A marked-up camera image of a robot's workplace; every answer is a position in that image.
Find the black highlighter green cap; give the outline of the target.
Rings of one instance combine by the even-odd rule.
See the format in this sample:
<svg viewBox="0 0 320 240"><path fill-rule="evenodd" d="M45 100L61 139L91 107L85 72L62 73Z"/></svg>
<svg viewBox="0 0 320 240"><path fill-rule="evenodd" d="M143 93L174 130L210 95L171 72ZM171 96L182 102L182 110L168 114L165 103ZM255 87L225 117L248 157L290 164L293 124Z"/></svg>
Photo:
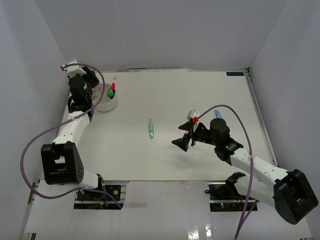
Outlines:
<svg viewBox="0 0 320 240"><path fill-rule="evenodd" d="M109 90L109 96L110 98L113 98L115 95L114 91L112 89Z"/></svg>

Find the black highlighter pink cap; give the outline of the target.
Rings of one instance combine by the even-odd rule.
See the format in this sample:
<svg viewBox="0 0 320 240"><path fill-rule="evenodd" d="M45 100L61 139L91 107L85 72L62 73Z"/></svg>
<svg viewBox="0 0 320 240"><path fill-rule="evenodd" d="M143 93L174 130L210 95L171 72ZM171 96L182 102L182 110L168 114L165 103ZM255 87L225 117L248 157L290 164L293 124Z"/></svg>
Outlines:
<svg viewBox="0 0 320 240"><path fill-rule="evenodd" d="M116 90L116 84L115 84L114 82L111 84L111 89L112 89L113 91Z"/></svg>

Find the mint green highlighter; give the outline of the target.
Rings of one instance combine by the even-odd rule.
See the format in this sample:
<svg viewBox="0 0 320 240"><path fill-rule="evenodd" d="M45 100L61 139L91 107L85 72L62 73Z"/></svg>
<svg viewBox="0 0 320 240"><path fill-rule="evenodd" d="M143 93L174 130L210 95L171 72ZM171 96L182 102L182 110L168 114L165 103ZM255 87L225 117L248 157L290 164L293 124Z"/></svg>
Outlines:
<svg viewBox="0 0 320 240"><path fill-rule="evenodd" d="M152 122L152 119L150 118L148 121L148 134L150 139L154 139L155 137L155 131L154 131L154 124Z"/></svg>

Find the blue highlighter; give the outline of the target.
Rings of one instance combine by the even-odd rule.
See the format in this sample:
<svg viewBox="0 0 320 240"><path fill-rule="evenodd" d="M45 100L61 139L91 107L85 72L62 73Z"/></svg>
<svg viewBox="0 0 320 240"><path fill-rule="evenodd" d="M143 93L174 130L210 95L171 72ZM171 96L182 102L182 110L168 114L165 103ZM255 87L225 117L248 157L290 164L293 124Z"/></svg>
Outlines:
<svg viewBox="0 0 320 240"><path fill-rule="evenodd" d="M215 114L216 118L222 119L222 115L220 114L220 112L217 109L214 110L214 114Z"/></svg>

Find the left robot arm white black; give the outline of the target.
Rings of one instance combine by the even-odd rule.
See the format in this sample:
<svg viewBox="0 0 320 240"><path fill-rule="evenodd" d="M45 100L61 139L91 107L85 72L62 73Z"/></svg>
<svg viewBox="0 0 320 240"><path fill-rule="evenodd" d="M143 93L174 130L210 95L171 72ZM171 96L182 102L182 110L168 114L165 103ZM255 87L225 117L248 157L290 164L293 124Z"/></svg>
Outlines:
<svg viewBox="0 0 320 240"><path fill-rule="evenodd" d="M58 136L41 148L44 180L48 185L76 185L88 189L94 199L105 196L106 187L101 176L85 170L77 145L94 115L93 88L100 81L87 66L74 63L65 68L70 97L67 100L68 123L62 126Z"/></svg>

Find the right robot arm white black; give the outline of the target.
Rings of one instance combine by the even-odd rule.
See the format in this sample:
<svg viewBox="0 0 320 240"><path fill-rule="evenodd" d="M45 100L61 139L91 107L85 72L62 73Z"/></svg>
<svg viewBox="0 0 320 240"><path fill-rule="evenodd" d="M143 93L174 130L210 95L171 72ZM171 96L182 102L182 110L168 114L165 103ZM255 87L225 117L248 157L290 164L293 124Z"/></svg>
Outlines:
<svg viewBox="0 0 320 240"><path fill-rule="evenodd" d="M227 164L241 169L226 180L226 195L236 200L246 193L245 183L252 179L250 196L273 207L286 222L295 225L314 208L319 201L306 177L295 169L289 171L259 157L253 157L242 144L230 136L230 129L221 118L210 121L206 128L202 123L190 120L179 126L183 137L172 140L183 151L196 142L213 145L217 157Z"/></svg>

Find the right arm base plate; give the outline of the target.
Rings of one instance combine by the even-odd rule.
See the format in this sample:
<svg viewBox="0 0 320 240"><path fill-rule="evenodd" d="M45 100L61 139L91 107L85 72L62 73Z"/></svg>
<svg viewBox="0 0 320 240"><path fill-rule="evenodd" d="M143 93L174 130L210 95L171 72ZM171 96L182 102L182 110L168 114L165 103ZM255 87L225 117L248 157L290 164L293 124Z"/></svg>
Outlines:
<svg viewBox="0 0 320 240"><path fill-rule="evenodd" d="M213 181L207 183L204 191L209 197L209 206L212 213L215 212L241 212L245 206L246 196L239 194L235 188L235 183L244 173L235 172L225 181Z"/></svg>

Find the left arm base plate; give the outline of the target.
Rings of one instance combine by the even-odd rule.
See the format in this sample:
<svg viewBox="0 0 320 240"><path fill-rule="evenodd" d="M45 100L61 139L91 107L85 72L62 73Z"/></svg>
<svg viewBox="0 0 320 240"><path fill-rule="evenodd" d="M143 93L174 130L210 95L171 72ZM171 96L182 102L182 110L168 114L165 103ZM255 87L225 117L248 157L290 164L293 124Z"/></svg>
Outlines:
<svg viewBox="0 0 320 240"><path fill-rule="evenodd" d="M102 189L76 192L75 210L120 210L125 202L126 182L105 182Z"/></svg>

